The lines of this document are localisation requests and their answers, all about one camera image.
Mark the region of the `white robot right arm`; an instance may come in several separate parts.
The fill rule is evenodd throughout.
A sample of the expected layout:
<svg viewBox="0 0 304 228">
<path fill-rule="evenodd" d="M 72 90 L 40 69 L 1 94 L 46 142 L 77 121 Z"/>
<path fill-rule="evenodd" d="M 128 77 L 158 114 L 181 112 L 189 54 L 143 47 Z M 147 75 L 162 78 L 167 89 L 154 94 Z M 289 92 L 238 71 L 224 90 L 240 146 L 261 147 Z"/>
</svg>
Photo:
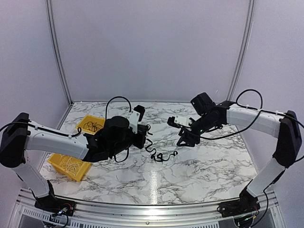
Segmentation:
<svg viewBox="0 0 304 228">
<path fill-rule="evenodd" d="M 197 95 L 191 104 L 200 116 L 199 119 L 178 115 L 168 119 L 168 125 L 180 129 L 178 146 L 194 147 L 200 143 L 202 134 L 227 124 L 243 126 L 245 130 L 253 129 L 277 139 L 270 161 L 246 186 L 246 195 L 235 203 L 238 212 L 247 212 L 254 205 L 253 197 L 274 184 L 286 169 L 298 161 L 302 137 L 295 112 L 266 111 L 262 107 L 253 108 L 228 100 L 215 104 L 206 93 Z"/>
</svg>

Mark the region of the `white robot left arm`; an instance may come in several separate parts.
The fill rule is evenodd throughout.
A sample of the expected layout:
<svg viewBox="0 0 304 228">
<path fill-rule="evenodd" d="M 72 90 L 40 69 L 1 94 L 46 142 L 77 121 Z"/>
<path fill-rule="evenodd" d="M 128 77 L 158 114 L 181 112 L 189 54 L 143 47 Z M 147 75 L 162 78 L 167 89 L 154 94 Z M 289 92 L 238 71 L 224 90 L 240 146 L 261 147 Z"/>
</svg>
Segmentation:
<svg viewBox="0 0 304 228">
<path fill-rule="evenodd" d="M 129 118 L 114 116 L 106 119 L 101 130 L 94 135 L 81 130 L 65 133 L 44 127 L 29 119 L 28 113 L 20 113 L 13 122 L 1 128 L 0 163 L 11 168 L 30 187 L 49 211 L 56 211 L 60 201 L 52 195 L 51 186 L 34 168 L 26 151 L 46 151 L 68 155 L 83 162 L 100 162 L 116 157 L 131 146 L 142 149 L 149 130 L 140 124 L 142 115 L 136 111 Z"/>
</svg>

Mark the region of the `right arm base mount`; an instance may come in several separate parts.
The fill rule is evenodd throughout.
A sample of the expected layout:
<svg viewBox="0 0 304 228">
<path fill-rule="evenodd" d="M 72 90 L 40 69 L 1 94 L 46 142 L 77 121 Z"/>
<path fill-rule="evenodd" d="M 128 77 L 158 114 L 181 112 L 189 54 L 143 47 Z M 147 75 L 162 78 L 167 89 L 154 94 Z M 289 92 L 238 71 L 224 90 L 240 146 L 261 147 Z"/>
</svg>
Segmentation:
<svg viewBox="0 0 304 228">
<path fill-rule="evenodd" d="M 248 193 L 245 188 L 239 194 L 239 199 L 219 203 L 217 212 L 220 213 L 223 218 L 226 218 L 257 211 L 259 209 L 260 204 L 258 198 Z"/>
</svg>

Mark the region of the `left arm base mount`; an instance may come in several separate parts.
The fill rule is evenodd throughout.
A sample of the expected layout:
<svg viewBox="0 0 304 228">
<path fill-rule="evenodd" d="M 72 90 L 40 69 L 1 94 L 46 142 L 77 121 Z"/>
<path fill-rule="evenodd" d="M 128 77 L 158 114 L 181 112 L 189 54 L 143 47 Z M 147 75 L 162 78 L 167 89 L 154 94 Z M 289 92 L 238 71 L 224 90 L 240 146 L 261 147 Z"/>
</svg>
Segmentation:
<svg viewBox="0 0 304 228">
<path fill-rule="evenodd" d="M 63 211 L 63 214 L 73 216 L 76 203 L 72 200 L 57 198 L 54 194 L 52 184 L 49 180 L 47 180 L 47 183 L 49 187 L 49 193 L 47 196 L 38 198 L 35 196 L 34 192 L 31 191 L 35 198 L 35 208 L 52 212 L 53 214 L 58 214 L 61 210 L 67 209 L 67 211 Z"/>
</svg>

